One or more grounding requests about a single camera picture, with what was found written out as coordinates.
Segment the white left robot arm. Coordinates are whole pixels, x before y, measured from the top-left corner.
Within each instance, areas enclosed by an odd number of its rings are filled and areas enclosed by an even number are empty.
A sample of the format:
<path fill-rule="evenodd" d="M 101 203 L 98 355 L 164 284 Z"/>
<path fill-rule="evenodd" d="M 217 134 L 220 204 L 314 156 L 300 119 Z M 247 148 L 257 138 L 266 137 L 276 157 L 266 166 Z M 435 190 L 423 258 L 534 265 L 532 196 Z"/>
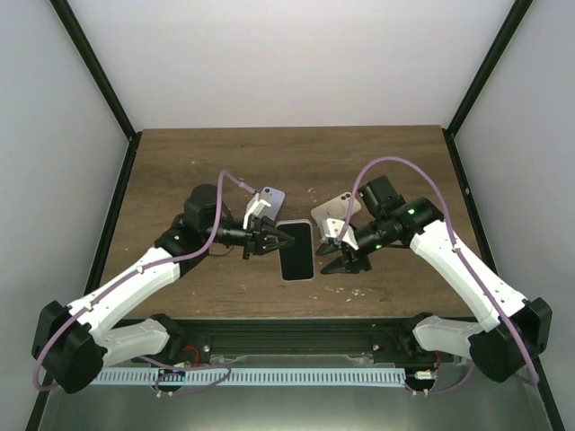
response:
<path fill-rule="evenodd" d="M 184 331 L 163 313 L 130 326 L 117 324 L 145 299 L 184 277 L 208 256 L 211 243 L 240 247 L 243 258 L 293 244 L 275 227 L 283 192 L 266 187 L 252 195 L 236 221 L 216 185 L 201 184 L 182 213 L 135 264 L 104 286 L 68 305 L 53 301 L 40 312 L 32 344 L 35 369 L 45 370 L 65 392 L 89 385 L 109 366 L 140 356 L 175 364 Z"/>

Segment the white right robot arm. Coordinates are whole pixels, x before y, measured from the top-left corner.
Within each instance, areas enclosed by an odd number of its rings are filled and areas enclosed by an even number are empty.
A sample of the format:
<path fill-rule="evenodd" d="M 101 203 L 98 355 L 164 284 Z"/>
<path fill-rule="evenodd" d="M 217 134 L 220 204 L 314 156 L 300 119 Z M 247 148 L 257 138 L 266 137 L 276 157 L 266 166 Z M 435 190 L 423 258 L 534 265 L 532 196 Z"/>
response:
<path fill-rule="evenodd" d="M 421 314 L 399 339 L 402 356 L 418 362 L 430 351 L 471 359 L 497 383 L 536 359 L 547 346 L 553 312 L 541 298 L 528 300 L 499 278 L 456 234 L 450 234 L 440 210 L 427 198 L 406 201 L 381 176 L 362 186 L 359 197 L 345 193 L 315 208 L 319 254 L 341 255 L 322 272 L 369 271 L 369 255 L 397 245 L 433 267 L 464 300 L 474 323 Z"/>

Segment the pink phone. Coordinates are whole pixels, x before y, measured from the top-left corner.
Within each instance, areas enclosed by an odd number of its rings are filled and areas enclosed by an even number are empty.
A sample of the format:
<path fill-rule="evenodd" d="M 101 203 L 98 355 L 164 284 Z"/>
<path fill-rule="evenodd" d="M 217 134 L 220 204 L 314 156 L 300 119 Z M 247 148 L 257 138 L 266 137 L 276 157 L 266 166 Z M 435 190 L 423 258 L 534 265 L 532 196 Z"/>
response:
<path fill-rule="evenodd" d="M 313 230 L 309 220 L 282 221 L 277 229 L 293 238 L 293 243 L 279 250 L 281 278 L 286 282 L 314 278 Z"/>

